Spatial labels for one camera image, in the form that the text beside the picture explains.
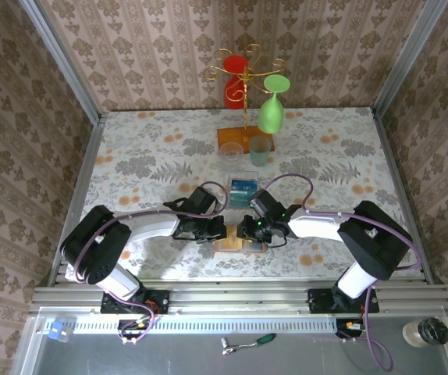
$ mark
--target floral tablecloth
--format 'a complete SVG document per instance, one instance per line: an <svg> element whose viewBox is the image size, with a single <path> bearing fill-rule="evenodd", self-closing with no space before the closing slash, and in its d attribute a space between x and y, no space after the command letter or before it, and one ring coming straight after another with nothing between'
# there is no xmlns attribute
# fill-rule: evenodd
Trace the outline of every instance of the floral tablecloth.
<svg viewBox="0 0 448 375"><path fill-rule="evenodd" d="M256 123L258 110L250 110ZM281 173L310 177L313 209L355 207L361 200L379 204L404 224L401 208L368 108L286 109L283 129L275 134L276 150L263 167L243 155L230 165L218 155L218 128L243 123L233 110L114 112L105 125L83 215L103 204L115 211L158 207L187 197L200 183L227 184L229 171L257 171L264 186ZM212 190L219 195L218 189ZM307 186L285 178L270 192L285 206L298 203ZM239 223L245 213L229 209L227 223ZM415 261L408 252L404 264ZM120 264L141 278L188 277L311 277L337 278L354 262L343 243L320 238L290 241L264 254L214 252L214 244L157 237L127 245ZM416 276L419 271L395 275Z"/></svg>

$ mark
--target green screwdriver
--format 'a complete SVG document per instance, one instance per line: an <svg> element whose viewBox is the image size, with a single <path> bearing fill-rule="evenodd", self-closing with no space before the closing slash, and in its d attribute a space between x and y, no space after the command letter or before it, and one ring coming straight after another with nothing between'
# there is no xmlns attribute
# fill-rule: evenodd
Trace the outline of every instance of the green screwdriver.
<svg viewBox="0 0 448 375"><path fill-rule="evenodd" d="M253 348L254 346L261 346L263 344L267 344L268 342L271 342L276 337L276 334L266 334L265 336L262 336L254 341L253 344L248 345L229 345L229 342L227 341L226 337L221 338L222 346L224 350L222 350L223 355L231 354L235 352L238 349L243 348Z"/></svg>

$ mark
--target green wine glass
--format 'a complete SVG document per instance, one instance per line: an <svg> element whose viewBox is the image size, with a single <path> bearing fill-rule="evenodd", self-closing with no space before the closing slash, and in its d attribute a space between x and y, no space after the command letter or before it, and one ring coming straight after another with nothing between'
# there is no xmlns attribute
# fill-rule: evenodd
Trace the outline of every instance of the green wine glass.
<svg viewBox="0 0 448 375"><path fill-rule="evenodd" d="M278 133L283 126L283 105L277 98L290 88L290 80L279 74L267 76L264 80L265 88L272 92L272 97L264 102L258 115L258 128L264 133Z"/></svg>

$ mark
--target wooden base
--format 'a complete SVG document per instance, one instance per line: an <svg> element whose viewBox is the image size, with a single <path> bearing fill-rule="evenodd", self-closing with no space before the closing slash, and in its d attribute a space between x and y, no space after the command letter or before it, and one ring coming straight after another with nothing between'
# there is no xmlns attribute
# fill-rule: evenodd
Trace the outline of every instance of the wooden base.
<svg viewBox="0 0 448 375"><path fill-rule="evenodd" d="M264 133L258 127L247 127L247 133L245 134L244 127L227 127L226 129L217 129L217 142L219 143L219 148L228 142L236 142L243 147L245 154L250 153L248 143L250 139L256 135L264 135L271 140L271 151L274 151L274 139L272 134Z"/></svg>

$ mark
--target gray floor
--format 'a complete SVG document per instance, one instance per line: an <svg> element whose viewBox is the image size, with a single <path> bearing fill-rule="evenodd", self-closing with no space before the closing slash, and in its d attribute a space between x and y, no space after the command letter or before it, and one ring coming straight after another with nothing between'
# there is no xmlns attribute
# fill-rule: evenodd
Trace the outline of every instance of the gray floor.
<svg viewBox="0 0 448 375"><path fill-rule="evenodd" d="M404 341L406 319L373 319L373 337L391 352L393 374L448 374L442 347L416 349ZM231 345L261 335L229 334ZM221 335L153 334L137 345L116 336L75 335L67 344L44 338L34 375L297 375L378 374L366 342L342 344L332 335L279 334L260 348L222 355Z"/></svg>

